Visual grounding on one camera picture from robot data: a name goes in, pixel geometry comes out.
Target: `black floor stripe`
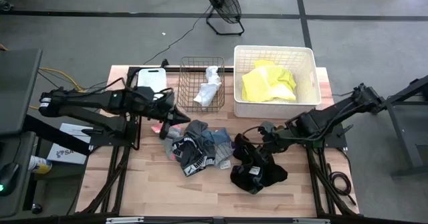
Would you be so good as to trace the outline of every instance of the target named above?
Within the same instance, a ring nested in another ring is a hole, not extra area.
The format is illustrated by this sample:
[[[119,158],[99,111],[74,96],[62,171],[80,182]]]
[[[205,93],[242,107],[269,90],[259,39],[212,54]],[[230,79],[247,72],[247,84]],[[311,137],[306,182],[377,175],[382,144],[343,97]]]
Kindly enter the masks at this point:
[[[306,19],[331,21],[428,21],[428,16],[307,15]]]
[[[49,17],[167,17],[167,18],[198,18],[201,13],[126,13],[126,12],[93,12],[93,11],[30,11],[15,10],[10,12],[0,12],[2,15],[20,16],[49,16]],[[218,14],[213,14],[212,18],[221,18]],[[257,14],[244,13],[242,19],[299,19],[298,14]]]
[[[309,35],[308,21],[306,20],[306,12],[305,12],[305,6],[303,4],[303,0],[297,0],[297,6],[299,8],[300,23],[302,24],[303,41],[305,43],[305,47],[309,47],[310,49],[312,49],[312,43],[310,41],[310,35]]]
[[[159,17],[159,18],[198,18],[200,13],[127,13],[127,12],[94,12],[94,11],[33,11],[15,10],[10,12],[0,11],[0,15],[19,16],[50,16],[50,17]],[[331,21],[428,21],[428,16],[374,16],[374,15],[302,15],[300,14],[262,14],[244,13],[243,19],[301,19],[306,20],[331,20]]]

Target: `black floor fan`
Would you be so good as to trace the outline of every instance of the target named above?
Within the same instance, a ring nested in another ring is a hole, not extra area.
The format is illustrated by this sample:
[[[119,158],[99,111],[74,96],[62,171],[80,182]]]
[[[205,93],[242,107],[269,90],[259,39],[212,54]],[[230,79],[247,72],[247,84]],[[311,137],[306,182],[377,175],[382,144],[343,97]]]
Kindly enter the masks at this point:
[[[215,31],[217,35],[241,35],[245,30],[241,23],[241,7],[238,0],[209,0],[213,8],[208,14],[207,24]],[[239,33],[219,33],[210,23],[209,18],[213,15],[214,9],[221,18],[230,24],[239,23],[242,31]]]

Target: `white laundry basket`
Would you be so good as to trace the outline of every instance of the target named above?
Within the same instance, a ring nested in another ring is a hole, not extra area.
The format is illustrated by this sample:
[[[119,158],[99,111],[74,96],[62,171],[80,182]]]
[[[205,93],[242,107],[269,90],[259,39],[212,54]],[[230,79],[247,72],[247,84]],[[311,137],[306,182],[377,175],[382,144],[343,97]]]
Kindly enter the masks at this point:
[[[242,100],[242,76],[254,69],[256,60],[270,60],[284,66],[296,82],[296,101],[279,98],[268,102]],[[321,104],[314,53],[307,47],[248,46],[235,47],[234,57],[235,115],[248,118],[292,118]]]

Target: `wire basket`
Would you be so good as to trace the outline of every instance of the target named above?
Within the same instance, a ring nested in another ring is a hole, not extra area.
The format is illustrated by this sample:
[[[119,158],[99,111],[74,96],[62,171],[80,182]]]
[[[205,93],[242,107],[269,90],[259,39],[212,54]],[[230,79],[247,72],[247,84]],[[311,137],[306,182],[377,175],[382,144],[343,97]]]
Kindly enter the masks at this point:
[[[180,62],[179,91],[177,106],[188,112],[218,112],[225,105],[225,64],[222,57],[183,57]],[[205,69],[218,66],[217,73],[221,86],[208,107],[202,107],[193,101],[201,89],[201,84],[208,83]]]

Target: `yellow towel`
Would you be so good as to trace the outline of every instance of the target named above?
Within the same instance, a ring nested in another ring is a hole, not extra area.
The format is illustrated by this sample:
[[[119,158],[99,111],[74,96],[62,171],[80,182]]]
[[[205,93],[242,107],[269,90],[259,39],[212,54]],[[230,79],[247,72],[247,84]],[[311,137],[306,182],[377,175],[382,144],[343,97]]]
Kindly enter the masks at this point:
[[[296,100],[293,90],[296,83],[290,71],[272,61],[257,60],[255,69],[242,76],[242,99],[264,102],[273,98]]]

